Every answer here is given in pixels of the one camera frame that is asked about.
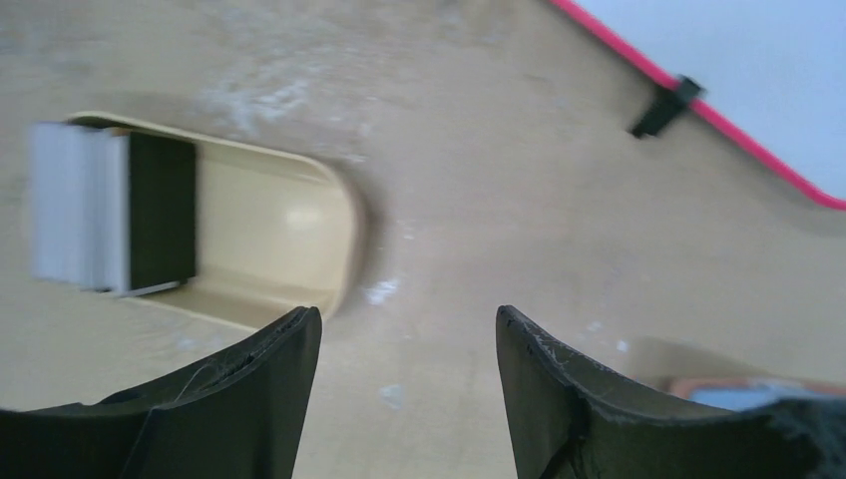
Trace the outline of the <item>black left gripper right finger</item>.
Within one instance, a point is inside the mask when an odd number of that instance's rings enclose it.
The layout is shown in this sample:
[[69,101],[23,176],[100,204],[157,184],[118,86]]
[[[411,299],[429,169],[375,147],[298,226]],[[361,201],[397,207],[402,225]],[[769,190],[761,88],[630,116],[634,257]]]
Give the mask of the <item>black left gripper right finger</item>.
[[841,478],[845,402],[786,398],[733,412],[631,380],[516,307],[496,350],[521,478]]

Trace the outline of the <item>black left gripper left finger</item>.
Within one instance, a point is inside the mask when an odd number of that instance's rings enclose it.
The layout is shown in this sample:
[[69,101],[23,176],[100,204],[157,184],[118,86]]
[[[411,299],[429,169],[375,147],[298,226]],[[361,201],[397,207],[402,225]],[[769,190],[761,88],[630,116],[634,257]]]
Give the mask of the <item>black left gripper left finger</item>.
[[246,339],[90,405],[1,414],[5,478],[288,478],[322,332],[298,307]]

